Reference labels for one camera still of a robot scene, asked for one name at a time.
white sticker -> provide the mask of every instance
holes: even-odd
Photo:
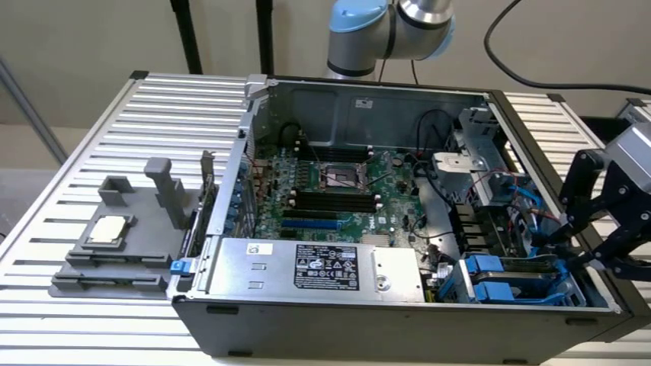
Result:
[[[273,244],[269,242],[249,242],[246,245],[248,255],[270,255],[273,252]]]
[[[373,101],[369,101],[368,99],[354,100],[354,108],[372,109],[372,107],[373,107]]]

slotted metal platform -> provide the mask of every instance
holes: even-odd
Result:
[[[244,84],[244,78],[149,74],[121,89],[0,246],[0,364],[237,363],[201,353],[166,301],[52,298],[46,287],[100,202],[96,189],[106,175],[149,187],[146,158],[165,156],[172,176],[198,188],[198,157],[209,149],[218,182],[244,113]],[[506,97],[562,177],[574,151],[598,146],[596,138],[564,103],[545,95]],[[602,220],[596,227],[606,235],[614,224]],[[648,257],[651,249],[636,254]],[[651,300],[651,287],[638,289]],[[305,364],[246,360],[256,363]],[[545,364],[648,365],[651,329],[610,344],[584,343]]]

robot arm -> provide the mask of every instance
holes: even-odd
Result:
[[[614,277],[651,281],[651,265],[629,253],[651,240],[651,124],[634,124],[604,149],[581,150],[572,161],[560,191],[566,223],[546,238],[566,242],[588,224],[612,216],[618,228],[590,252],[568,260],[609,268]],[[605,170],[601,193],[590,198],[598,173]]]
[[[338,0],[329,29],[326,77],[373,80],[377,59],[429,59],[448,48],[452,0]]]

gray floor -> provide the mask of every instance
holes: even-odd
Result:
[[[0,169],[0,233],[10,232],[54,173],[53,170]]]

power supply label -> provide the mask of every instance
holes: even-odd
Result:
[[[294,263],[297,288],[358,291],[356,247],[297,245]]]

